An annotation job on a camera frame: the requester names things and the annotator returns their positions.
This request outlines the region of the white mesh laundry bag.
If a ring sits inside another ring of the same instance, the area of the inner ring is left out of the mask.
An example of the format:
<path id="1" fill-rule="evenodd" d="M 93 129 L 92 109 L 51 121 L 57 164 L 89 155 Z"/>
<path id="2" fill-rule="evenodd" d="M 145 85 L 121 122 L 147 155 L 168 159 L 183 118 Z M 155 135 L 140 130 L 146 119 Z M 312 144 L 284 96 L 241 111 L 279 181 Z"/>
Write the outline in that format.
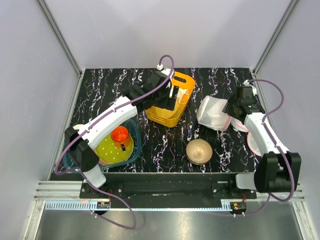
<path id="1" fill-rule="evenodd" d="M 231 123 L 231 117 L 223 112 L 226 99 L 207 95 L 197 110 L 197 122 L 209 129 L 224 132 Z"/>

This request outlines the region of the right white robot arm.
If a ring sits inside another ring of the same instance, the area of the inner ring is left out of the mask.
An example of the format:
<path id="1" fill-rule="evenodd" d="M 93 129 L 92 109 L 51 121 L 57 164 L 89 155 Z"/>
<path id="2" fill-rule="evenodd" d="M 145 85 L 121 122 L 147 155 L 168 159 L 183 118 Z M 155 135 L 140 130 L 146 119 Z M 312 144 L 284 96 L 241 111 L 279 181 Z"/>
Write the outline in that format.
<path id="1" fill-rule="evenodd" d="M 291 152 L 277 137 L 265 110 L 254 97 L 253 88 L 238 86 L 222 111 L 244 124 L 261 154 L 254 173 L 239 173 L 227 185 L 228 195 L 236 199 L 245 190 L 292 195 L 298 185 L 301 156 Z"/>

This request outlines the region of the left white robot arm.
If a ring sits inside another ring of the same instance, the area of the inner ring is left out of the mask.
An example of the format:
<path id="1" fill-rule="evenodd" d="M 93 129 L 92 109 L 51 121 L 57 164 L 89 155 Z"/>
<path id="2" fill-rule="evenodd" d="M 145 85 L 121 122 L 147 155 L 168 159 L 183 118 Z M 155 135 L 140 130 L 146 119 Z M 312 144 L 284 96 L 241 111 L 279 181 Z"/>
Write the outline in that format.
<path id="1" fill-rule="evenodd" d="M 129 86 L 103 113 L 78 129 L 70 126 L 64 131 L 65 149 L 76 162 L 84 179 L 91 183 L 90 192 L 97 198 L 108 193 L 106 177 L 94 152 L 98 144 L 115 128 L 138 113 L 167 100 L 170 96 L 174 69 L 154 70 L 141 83 Z"/>

